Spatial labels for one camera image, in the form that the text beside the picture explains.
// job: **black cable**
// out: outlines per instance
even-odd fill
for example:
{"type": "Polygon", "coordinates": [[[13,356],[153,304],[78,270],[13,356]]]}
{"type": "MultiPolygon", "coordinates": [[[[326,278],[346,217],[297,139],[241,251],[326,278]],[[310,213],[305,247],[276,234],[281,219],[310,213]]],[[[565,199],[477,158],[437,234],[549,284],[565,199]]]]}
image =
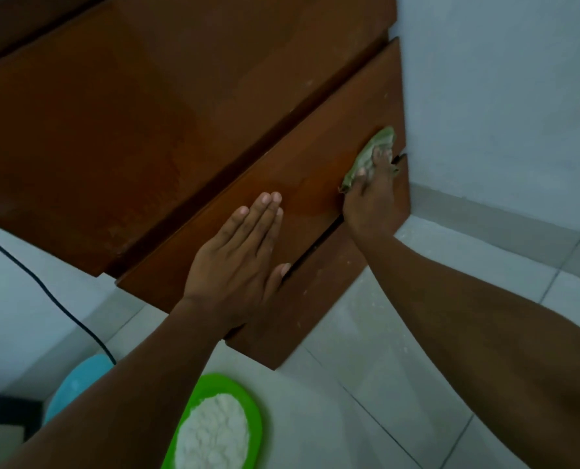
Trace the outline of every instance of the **black cable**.
{"type": "Polygon", "coordinates": [[[103,351],[106,353],[106,355],[108,356],[108,358],[112,361],[112,363],[114,365],[116,365],[116,359],[114,358],[114,356],[112,355],[112,353],[107,349],[106,345],[101,341],[101,339],[99,339],[94,332],[92,332],[89,328],[87,328],[84,323],[82,323],[82,321],[80,321],[79,319],[77,319],[74,315],[72,315],[67,308],[65,308],[64,306],[62,306],[60,304],[60,301],[56,299],[56,297],[51,294],[51,291],[49,291],[47,289],[47,286],[45,286],[45,284],[41,281],[40,278],[38,278],[34,272],[32,272],[27,266],[23,265],[19,260],[17,260],[15,257],[13,257],[4,247],[2,247],[0,245],[0,252],[2,252],[6,257],[8,257],[10,260],[13,261],[13,263],[18,266],[19,268],[21,268],[25,273],[27,273],[28,275],[30,275],[34,281],[36,283],[38,283],[38,286],[40,286],[43,291],[45,292],[45,294],[47,296],[49,296],[49,299],[51,299],[53,301],[53,303],[60,308],[60,311],[62,311],[65,315],[67,315],[69,317],[69,319],[71,319],[71,321],[73,321],[74,323],[76,323],[79,327],[81,327],[84,331],[86,331],[86,334],[88,334],[89,336],[91,336],[91,338],[95,339],[95,342],[97,342],[97,344],[99,344],[99,346],[103,349],[103,351]]]}

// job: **wooden panel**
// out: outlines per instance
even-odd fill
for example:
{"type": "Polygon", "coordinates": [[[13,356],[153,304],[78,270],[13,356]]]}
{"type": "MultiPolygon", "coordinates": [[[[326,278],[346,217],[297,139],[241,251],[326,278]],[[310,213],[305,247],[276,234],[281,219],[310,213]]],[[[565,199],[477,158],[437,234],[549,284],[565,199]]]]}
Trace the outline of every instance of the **wooden panel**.
{"type": "Polygon", "coordinates": [[[397,154],[405,146],[398,40],[281,139],[118,286],[167,312],[181,298],[195,253],[241,205],[279,191],[284,222],[274,264],[297,260],[340,215],[338,186],[366,141],[393,125],[397,154]]]}
{"type": "Polygon", "coordinates": [[[0,56],[48,32],[95,0],[0,0],[0,56]]]}
{"type": "MultiPolygon", "coordinates": [[[[409,217],[407,157],[394,180],[397,228],[409,217]]],[[[227,340],[230,347],[277,369],[294,352],[366,266],[345,223],[314,251],[281,286],[268,312],[227,340]]]]}
{"type": "Polygon", "coordinates": [[[0,60],[0,227],[97,275],[183,224],[394,20],[395,0],[85,11],[0,60]]]}

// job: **cleaning cloth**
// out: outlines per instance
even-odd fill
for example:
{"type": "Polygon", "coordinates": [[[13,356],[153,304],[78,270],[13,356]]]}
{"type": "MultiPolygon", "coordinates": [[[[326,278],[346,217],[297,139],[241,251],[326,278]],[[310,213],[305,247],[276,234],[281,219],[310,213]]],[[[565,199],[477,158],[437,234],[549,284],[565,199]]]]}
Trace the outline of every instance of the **cleaning cloth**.
{"type": "MultiPolygon", "coordinates": [[[[366,170],[366,177],[368,178],[368,182],[372,180],[372,175],[374,174],[372,151],[374,148],[379,148],[382,152],[385,152],[388,155],[388,160],[392,162],[392,146],[395,140],[396,133],[394,132],[394,128],[391,126],[385,127],[383,130],[380,130],[375,136],[373,136],[355,158],[353,167],[349,170],[348,173],[346,173],[346,176],[344,176],[344,180],[340,186],[340,192],[344,192],[346,194],[351,189],[355,175],[362,167],[366,170]]],[[[395,165],[391,166],[391,170],[393,173],[398,172],[398,168],[395,165]]]]}

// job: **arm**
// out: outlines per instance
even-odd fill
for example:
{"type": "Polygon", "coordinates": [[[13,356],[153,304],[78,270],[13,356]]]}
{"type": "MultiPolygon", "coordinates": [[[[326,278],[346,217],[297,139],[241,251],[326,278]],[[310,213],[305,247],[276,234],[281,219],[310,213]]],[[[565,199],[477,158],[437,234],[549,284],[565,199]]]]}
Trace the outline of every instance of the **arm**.
{"type": "Polygon", "coordinates": [[[580,468],[580,328],[428,260],[393,237],[388,160],[375,152],[344,204],[353,238],[430,359],[531,468],[580,468]]]}
{"type": "Polygon", "coordinates": [[[160,327],[1,467],[160,467],[216,343],[275,293],[289,267],[268,273],[283,216],[281,196],[272,197],[237,210],[197,253],[184,298],[160,327]]]}

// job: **green plastic tray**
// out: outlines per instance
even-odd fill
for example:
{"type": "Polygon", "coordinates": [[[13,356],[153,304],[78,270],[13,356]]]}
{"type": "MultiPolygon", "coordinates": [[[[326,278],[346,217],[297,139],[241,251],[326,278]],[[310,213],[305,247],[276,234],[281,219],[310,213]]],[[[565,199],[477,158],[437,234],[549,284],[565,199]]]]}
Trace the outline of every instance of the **green plastic tray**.
{"type": "Polygon", "coordinates": [[[227,378],[219,373],[210,373],[208,375],[203,375],[199,378],[197,385],[194,386],[192,390],[192,395],[184,413],[181,415],[179,424],[175,429],[173,434],[173,439],[171,440],[171,445],[169,446],[166,456],[164,456],[164,462],[162,463],[162,469],[175,469],[175,446],[177,445],[177,433],[180,427],[190,416],[190,412],[193,408],[196,408],[205,400],[206,398],[211,398],[221,393],[228,393],[232,395],[242,406],[244,414],[247,418],[247,424],[249,426],[249,449],[247,451],[247,459],[244,461],[242,466],[244,469],[253,469],[257,461],[257,454],[259,453],[259,446],[262,442],[262,416],[259,413],[259,408],[249,396],[247,391],[234,382],[231,378],[227,378]]]}

